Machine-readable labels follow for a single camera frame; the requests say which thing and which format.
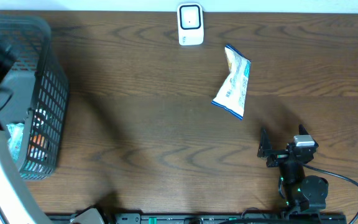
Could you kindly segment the teal wrapper pack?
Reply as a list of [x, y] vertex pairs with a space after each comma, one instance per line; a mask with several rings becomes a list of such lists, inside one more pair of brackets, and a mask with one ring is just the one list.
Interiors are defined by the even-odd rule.
[[21, 150], [24, 124], [8, 124], [7, 129], [10, 134], [10, 138], [7, 141], [8, 149], [13, 161], [16, 162], [19, 158]]

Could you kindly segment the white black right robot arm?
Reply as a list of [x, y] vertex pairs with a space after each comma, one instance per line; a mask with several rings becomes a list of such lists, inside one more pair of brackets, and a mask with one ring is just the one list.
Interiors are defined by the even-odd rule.
[[314, 159], [318, 143], [303, 125], [285, 149], [274, 149], [267, 131], [261, 129], [257, 156], [266, 159], [266, 166], [280, 171], [278, 191], [287, 202], [283, 216], [318, 213], [326, 208], [328, 181], [315, 175], [305, 175], [304, 166]]

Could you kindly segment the white blue snack bag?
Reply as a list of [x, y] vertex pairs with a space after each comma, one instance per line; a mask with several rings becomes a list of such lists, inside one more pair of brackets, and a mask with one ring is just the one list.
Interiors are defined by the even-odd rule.
[[229, 75], [211, 103], [243, 120], [251, 61], [230, 44], [226, 44], [224, 52]]

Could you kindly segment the orange tissue pack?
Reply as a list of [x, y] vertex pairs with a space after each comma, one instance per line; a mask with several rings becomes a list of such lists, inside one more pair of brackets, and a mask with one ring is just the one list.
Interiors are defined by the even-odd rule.
[[45, 136], [38, 134], [30, 138], [31, 151], [47, 150], [48, 140]]

